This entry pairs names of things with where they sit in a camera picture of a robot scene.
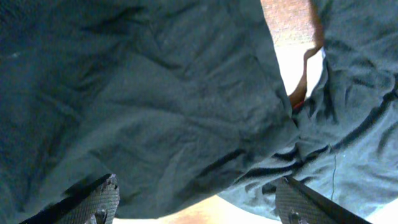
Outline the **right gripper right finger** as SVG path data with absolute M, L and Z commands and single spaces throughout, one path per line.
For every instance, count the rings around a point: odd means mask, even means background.
M 283 224 L 371 224 L 290 176 L 278 180 L 275 206 Z

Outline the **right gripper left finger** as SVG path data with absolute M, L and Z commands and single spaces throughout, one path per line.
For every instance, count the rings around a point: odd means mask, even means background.
M 120 201 L 114 174 L 106 174 L 21 224 L 112 224 Z

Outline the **black shorts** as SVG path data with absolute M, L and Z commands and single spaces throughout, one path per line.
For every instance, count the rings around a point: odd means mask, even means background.
M 118 218 L 224 191 L 298 129 L 261 3 L 1 1 L 1 222 L 106 175 Z

